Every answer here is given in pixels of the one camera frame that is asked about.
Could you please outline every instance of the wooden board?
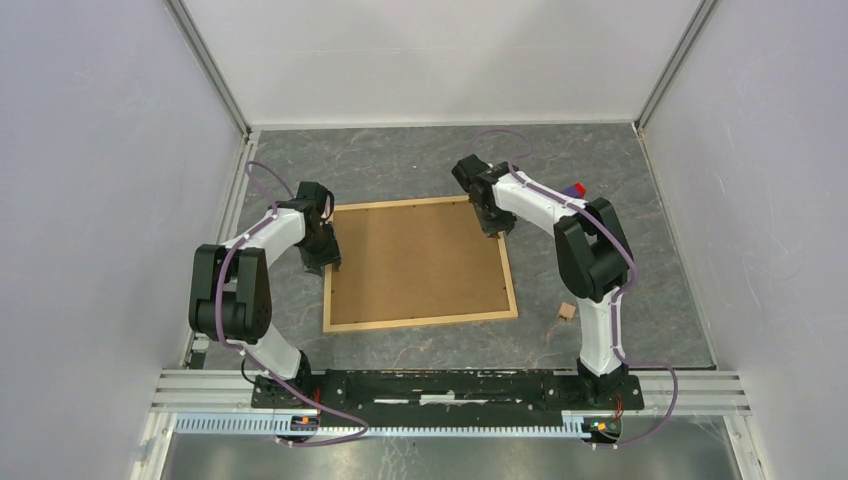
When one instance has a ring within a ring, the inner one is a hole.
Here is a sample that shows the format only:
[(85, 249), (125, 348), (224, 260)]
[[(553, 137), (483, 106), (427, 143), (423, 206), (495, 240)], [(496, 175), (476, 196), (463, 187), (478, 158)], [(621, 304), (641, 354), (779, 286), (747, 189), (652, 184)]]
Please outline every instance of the wooden board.
[(468, 197), (339, 205), (340, 270), (324, 270), (324, 331), (516, 318), (503, 236)]

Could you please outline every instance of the wooden frame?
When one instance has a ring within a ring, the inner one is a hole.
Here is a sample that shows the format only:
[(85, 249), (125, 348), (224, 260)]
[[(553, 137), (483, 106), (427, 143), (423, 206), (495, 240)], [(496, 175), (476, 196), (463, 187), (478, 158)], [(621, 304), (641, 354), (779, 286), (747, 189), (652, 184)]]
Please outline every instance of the wooden frame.
[[(467, 196), (456, 196), (456, 197), (439, 197), (439, 198), (421, 198), (421, 199), (411, 199), (411, 200), (396, 200), (396, 201), (388, 201), (388, 202), (376, 202), (376, 203), (358, 203), (352, 205), (337, 205), (335, 211), (345, 211), (345, 210), (359, 210), (359, 209), (375, 209), (375, 208), (389, 208), (389, 207), (404, 207), (404, 206), (412, 206), (412, 205), (430, 205), (434, 203), (450, 203), (450, 202), (467, 202)], [(506, 285), (506, 294), (507, 301), (509, 303), (509, 310), (495, 311), (495, 312), (482, 312), (482, 313), (468, 313), (462, 315), (447, 315), (440, 317), (427, 317), (427, 318), (415, 318), (415, 319), (401, 319), (401, 320), (377, 320), (372, 322), (362, 322), (362, 323), (352, 323), (352, 324), (343, 324), (343, 325), (332, 325), (330, 324), (330, 318), (332, 314), (332, 283), (333, 283), (333, 267), (329, 265), (324, 267), (324, 332), (325, 333), (334, 333), (334, 332), (353, 332), (353, 331), (367, 331), (367, 330), (378, 330), (385, 328), (398, 328), (398, 327), (421, 327), (421, 326), (430, 326), (430, 325), (446, 325), (451, 323), (463, 323), (463, 322), (477, 322), (484, 320), (509, 320), (518, 318), (518, 305), (515, 302), (515, 288), (512, 284), (512, 272), (509, 268), (509, 257), (506, 252), (506, 242), (504, 241), (503, 233), (498, 235), (498, 250), (500, 252), (501, 257), (501, 266), (504, 273), (504, 282)]]

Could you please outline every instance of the white panel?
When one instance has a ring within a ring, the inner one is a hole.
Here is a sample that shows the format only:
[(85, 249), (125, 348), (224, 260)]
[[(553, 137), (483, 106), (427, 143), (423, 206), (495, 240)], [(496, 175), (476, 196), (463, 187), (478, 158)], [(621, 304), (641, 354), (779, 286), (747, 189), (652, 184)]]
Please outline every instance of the white panel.
[(632, 120), (698, 0), (188, 0), (255, 125)]
[(0, 478), (126, 478), (240, 136), (163, 2), (0, 11)]
[(845, 478), (848, 3), (721, 2), (647, 131), (775, 478)]

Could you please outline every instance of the robotic arm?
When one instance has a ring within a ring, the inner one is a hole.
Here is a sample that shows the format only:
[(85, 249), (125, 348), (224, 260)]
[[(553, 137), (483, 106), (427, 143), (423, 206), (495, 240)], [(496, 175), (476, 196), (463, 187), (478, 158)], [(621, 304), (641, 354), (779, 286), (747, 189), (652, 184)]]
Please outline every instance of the robotic arm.
[(240, 238), (225, 277), (221, 308), (224, 336), (242, 347), (268, 370), (283, 379), (303, 379), (309, 363), (271, 325), (271, 288), (268, 267), (289, 247), (300, 250), (304, 269), (321, 274), (321, 267), (341, 263), (339, 245), (327, 219), (335, 207), (333, 194), (316, 182), (301, 182), (295, 198), (277, 202), (260, 222), (271, 221), (257, 234), (240, 235), (220, 245), (201, 245), (194, 255), (189, 324), (195, 332), (218, 340), (215, 328), (215, 294), (221, 264)]
[[(611, 310), (616, 291), (627, 281), (628, 267), (614, 246), (576, 210), (528, 188), (533, 180), (517, 169), (510, 172), (506, 162), (490, 166), (471, 155), (460, 160), (451, 173), (468, 193), (487, 235), (511, 231), (517, 215), (554, 237), (560, 277), (577, 297), (580, 311), (583, 342), (578, 372), (589, 379), (595, 392), (617, 385), (627, 375), (627, 366), (613, 351), (616, 339)], [(539, 184), (534, 188), (562, 196)], [(571, 198), (569, 203), (598, 219), (630, 253), (609, 201)], [(590, 236), (596, 236), (592, 243)]]

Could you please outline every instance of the black mounting plate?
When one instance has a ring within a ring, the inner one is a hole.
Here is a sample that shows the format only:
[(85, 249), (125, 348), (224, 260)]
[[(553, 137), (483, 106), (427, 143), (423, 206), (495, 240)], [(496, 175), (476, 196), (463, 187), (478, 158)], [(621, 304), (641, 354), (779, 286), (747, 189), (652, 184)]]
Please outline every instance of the black mounting plate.
[[(625, 410), (645, 408), (635, 375), (602, 396), (593, 396), (576, 372), (554, 370), (327, 370), (313, 373), (310, 383), (311, 398), (372, 427), (561, 426), (563, 410), (613, 411), (617, 395)], [(303, 406), (276, 382), (257, 377), (251, 407)], [(356, 425), (334, 415), (322, 416), (321, 424)]]

